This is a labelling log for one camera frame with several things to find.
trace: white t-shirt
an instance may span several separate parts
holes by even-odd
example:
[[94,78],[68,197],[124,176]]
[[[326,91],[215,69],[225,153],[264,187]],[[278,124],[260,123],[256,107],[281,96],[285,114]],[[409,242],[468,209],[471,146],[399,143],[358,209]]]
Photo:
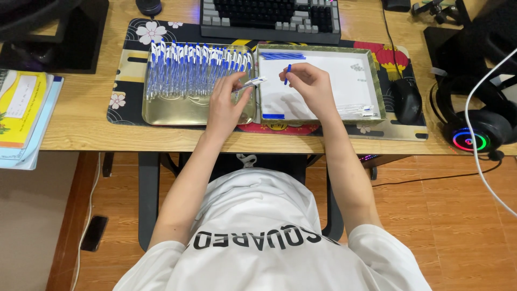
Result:
[[374,225],[348,246],[321,235],[312,193],[291,176],[243,169],[207,192],[185,247],[161,242],[114,290],[431,290],[411,251]]

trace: smartphone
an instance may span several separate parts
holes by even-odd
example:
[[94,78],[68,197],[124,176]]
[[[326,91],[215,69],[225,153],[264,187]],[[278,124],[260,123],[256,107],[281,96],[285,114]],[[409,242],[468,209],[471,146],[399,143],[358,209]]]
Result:
[[108,218],[104,216],[95,215],[90,221],[90,225],[86,230],[81,249],[83,251],[94,252],[99,248],[100,239],[108,223]]

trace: rgb light ring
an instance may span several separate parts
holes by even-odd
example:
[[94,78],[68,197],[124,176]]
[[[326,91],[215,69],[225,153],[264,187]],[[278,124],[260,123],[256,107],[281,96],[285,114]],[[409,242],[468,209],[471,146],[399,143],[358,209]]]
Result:
[[[455,146],[457,146],[458,148],[464,150],[464,151],[473,151],[474,149],[468,149],[468,148],[465,148],[465,147],[462,147],[457,141],[457,137],[460,136],[460,135],[468,135],[470,137],[470,132],[460,132],[460,133],[457,133],[454,135],[454,137],[452,138],[452,142],[454,143]],[[482,149],[484,149],[486,147],[486,139],[476,133],[474,133],[475,136],[479,137],[481,139],[481,141],[483,142],[483,144],[478,147],[478,151],[481,151]]]

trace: floral mouse pad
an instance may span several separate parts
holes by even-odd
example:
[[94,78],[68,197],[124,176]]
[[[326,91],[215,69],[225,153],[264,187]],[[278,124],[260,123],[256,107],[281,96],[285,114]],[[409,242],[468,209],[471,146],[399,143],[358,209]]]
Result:
[[[197,24],[168,22],[137,18],[128,26],[126,40],[120,57],[120,63],[115,76],[110,105],[108,106],[108,121],[120,125],[152,126],[142,118],[142,98],[144,92],[144,76],[147,56],[151,40],[167,42],[206,42],[219,44],[246,45],[253,51],[258,43],[310,45],[309,43],[294,43],[281,41],[262,41],[230,38],[202,37]],[[386,118],[380,124],[368,126],[363,124],[346,125],[346,130],[352,138],[388,139],[425,141],[428,138],[425,119],[422,115],[413,125],[402,125],[394,113],[391,82],[399,78],[397,69],[404,78],[414,80],[413,68],[409,54],[404,47],[395,46],[398,68],[393,61],[393,48],[381,43],[340,40],[338,47],[362,48],[372,51],[375,68],[381,84],[383,100],[386,108]],[[204,126],[169,126],[188,129],[205,129]],[[289,125],[289,124],[259,124],[250,123],[238,125],[238,132],[265,134],[309,135],[322,136],[323,131],[318,125]]]

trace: stack of books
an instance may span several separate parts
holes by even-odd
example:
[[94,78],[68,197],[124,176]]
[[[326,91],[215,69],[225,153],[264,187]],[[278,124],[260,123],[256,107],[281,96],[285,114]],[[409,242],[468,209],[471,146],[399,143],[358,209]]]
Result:
[[0,69],[0,168],[34,170],[64,79]]

